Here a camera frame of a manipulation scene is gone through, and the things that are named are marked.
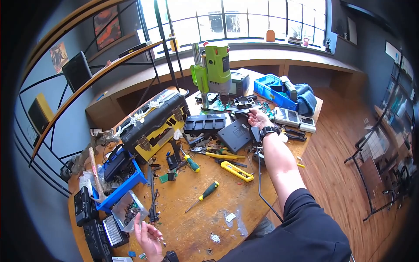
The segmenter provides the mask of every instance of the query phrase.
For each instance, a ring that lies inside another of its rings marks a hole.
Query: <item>toolbox latch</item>
[[[142,135],[138,140],[137,140],[138,145],[143,149],[143,150],[147,150],[147,151],[151,151],[151,144],[150,141],[148,141],[148,139],[145,137],[145,135]]]
[[[173,109],[172,113],[173,113],[173,116],[175,117],[175,120],[176,121],[179,122],[179,121],[182,121],[183,120],[182,111],[181,111],[181,107],[180,106],[177,106],[175,109]]]

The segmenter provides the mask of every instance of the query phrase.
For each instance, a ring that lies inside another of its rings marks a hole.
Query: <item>towel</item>
[[[317,105],[313,89],[308,84],[296,84],[294,86],[297,90],[298,114],[312,117]]]

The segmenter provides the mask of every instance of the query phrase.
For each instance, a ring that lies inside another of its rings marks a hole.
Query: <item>plastic container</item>
[[[132,262],[130,257],[112,257],[112,262]]]
[[[137,205],[141,208],[140,210],[140,220],[143,221],[144,218],[148,215],[148,210],[141,204],[137,196],[132,190],[128,190],[127,193],[116,203],[111,212],[114,215],[116,223],[119,225],[119,228],[124,232],[133,232],[134,231],[134,219],[132,219],[128,225],[124,224],[125,220],[125,209],[127,206],[134,200]]]
[[[118,150],[114,157],[119,155],[123,150],[125,149],[121,148],[120,150]],[[105,199],[105,201],[103,201],[102,203],[96,202],[96,208],[98,210],[102,210],[107,213],[110,213],[111,206],[115,204],[126,192],[128,192],[128,190],[132,189],[133,187],[135,187],[135,185],[137,185],[140,182],[143,184],[147,183],[147,179],[144,177],[144,174],[141,172],[141,169],[138,166],[135,159],[132,159],[132,162],[137,171],[132,176],[130,176],[130,178],[127,179],[122,185],[120,185],[112,194],[110,194]],[[96,199],[99,198],[99,194],[94,188],[93,188],[93,197]]]
[[[269,101],[277,104],[278,107],[298,111],[298,103],[293,102],[284,92],[272,90],[270,86],[282,86],[282,81],[273,74],[255,80],[254,91]]]

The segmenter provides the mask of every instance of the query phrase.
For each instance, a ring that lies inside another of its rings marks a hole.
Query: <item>speaker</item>
[[[62,72],[73,93],[92,78],[92,72],[83,52],[78,53],[68,61],[62,67]]]
[[[49,107],[43,93],[39,93],[35,97],[34,102],[31,104],[31,107],[28,110],[28,114],[34,123],[35,128],[41,134],[54,117],[54,113],[52,113],[52,110]]]

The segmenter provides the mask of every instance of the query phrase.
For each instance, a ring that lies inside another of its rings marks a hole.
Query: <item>window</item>
[[[154,0],[139,0],[150,40],[160,34]],[[199,41],[266,37],[267,29],[275,38],[296,37],[323,46],[326,29],[325,0],[167,0],[173,31],[180,47]],[[170,34],[166,1],[158,0],[165,36]],[[163,47],[155,48],[157,52]]]

